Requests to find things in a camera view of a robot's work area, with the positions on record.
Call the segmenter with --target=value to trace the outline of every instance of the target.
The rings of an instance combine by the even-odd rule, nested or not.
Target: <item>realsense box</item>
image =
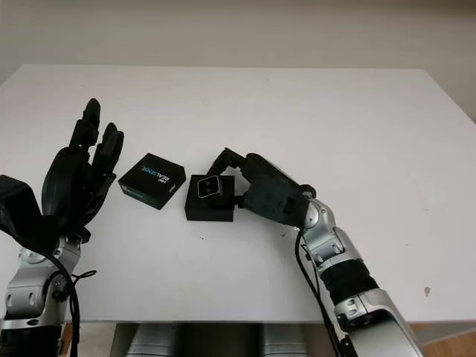
[[[184,182],[183,166],[149,153],[120,178],[119,185],[126,195],[160,210]]]

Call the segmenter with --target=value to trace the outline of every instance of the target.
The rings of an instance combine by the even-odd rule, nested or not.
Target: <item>robot forearm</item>
[[[334,303],[334,314],[359,357],[423,356],[410,327],[387,292],[370,276],[346,233],[330,210],[309,200],[303,238],[319,277]]]

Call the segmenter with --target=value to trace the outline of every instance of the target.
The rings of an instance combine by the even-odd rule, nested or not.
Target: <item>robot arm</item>
[[[257,154],[243,158],[229,149],[215,160],[208,175],[219,175],[227,167],[240,168],[250,183],[249,190],[235,198],[241,208],[300,229],[297,243],[302,237],[309,259],[330,293],[334,315],[346,334],[335,346],[337,354],[423,357],[410,327],[387,292],[370,276],[349,237],[336,225],[331,209],[315,199],[312,187],[298,185]]]
[[[100,105],[91,99],[77,121],[71,142],[54,159],[42,189],[42,213],[31,188],[0,176],[0,230],[22,249],[18,270],[7,287],[7,312],[0,356],[57,356],[70,299],[73,321],[71,356],[77,355],[80,311],[71,275],[81,244],[91,234],[85,225],[97,214],[115,179],[112,172],[123,133],[110,123],[92,163],[89,148],[99,135]]]

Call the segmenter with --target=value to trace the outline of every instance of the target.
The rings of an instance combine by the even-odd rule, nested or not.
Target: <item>printed logo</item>
[[[144,171],[145,173],[148,173],[149,175],[155,176],[156,178],[158,178],[158,181],[161,182],[162,184],[166,184],[170,180],[170,177],[162,175],[161,173],[158,173],[157,171],[147,166],[143,166],[142,171]]]

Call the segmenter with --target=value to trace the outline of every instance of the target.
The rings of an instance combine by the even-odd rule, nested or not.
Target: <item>black cube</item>
[[[160,210],[184,182],[183,166],[149,153],[120,178],[119,185],[126,195]]]
[[[234,176],[192,175],[185,215],[189,221],[233,222]]]

